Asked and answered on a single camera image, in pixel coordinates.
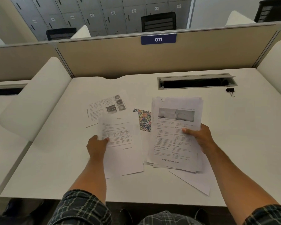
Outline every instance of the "rolled-up sleeve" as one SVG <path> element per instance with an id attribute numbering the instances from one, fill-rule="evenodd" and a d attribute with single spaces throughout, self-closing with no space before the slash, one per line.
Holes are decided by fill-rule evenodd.
<path id="1" fill-rule="evenodd" d="M 48 225 L 111 224 L 111 212 L 95 195 L 83 190 L 68 191 Z"/>
<path id="2" fill-rule="evenodd" d="M 281 205 L 267 205 L 256 209 L 244 225 L 281 225 Z"/>

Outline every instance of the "blue sign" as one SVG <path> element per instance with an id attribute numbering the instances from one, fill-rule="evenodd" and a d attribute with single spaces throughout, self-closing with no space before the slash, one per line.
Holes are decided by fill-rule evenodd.
<path id="1" fill-rule="evenodd" d="M 176 33 L 172 34 L 162 34 L 162 35 L 143 35 L 141 36 L 141 44 L 160 44 L 160 43 L 175 43 Z"/>

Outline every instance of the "person's left hand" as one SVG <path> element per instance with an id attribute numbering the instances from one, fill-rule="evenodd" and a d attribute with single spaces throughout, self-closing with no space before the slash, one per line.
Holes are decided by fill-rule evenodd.
<path id="1" fill-rule="evenodd" d="M 91 159 L 103 160 L 108 141 L 108 137 L 104 140 L 98 140 L 97 135 L 88 140 L 86 148 L 88 150 L 88 153 L 90 154 Z"/>

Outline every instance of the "floral pattern paper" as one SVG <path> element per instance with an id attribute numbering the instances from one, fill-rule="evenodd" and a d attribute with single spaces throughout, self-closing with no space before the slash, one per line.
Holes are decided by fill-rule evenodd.
<path id="1" fill-rule="evenodd" d="M 138 112 L 140 129 L 151 132 L 151 111 L 134 109 L 133 112 Z"/>

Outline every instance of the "black and white image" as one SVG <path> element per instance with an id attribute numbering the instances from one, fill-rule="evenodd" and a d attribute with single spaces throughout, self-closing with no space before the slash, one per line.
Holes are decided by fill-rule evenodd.
<path id="1" fill-rule="evenodd" d="M 116 105 L 118 106 L 119 111 L 126 109 L 125 104 L 119 95 L 115 95 L 114 100 L 116 101 Z"/>
<path id="2" fill-rule="evenodd" d="M 175 119 L 175 116 L 176 116 L 175 109 L 159 108 L 159 111 L 158 111 L 159 118 Z"/>
<path id="3" fill-rule="evenodd" d="M 109 113 L 109 114 L 117 113 L 116 105 L 108 106 L 108 107 L 106 107 L 106 110 L 107 110 L 107 113 Z"/>
<path id="4" fill-rule="evenodd" d="M 190 110 L 176 110 L 176 120 L 194 122 L 195 111 Z"/>

